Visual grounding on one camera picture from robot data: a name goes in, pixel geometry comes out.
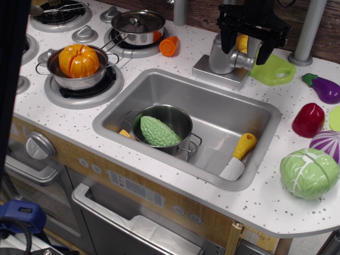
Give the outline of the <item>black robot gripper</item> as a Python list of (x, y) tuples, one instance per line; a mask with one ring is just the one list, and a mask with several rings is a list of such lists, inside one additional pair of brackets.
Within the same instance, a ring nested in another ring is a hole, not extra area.
[(274, 12), (274, 1), (244, 1), (243, 4), (221, 4), (217, 25), (220, 28), (221, 46), (229, 54), (241, 33), (263, 41), (256, 64), (263, 65), (279, 43), (287, 42), (292, 26)]

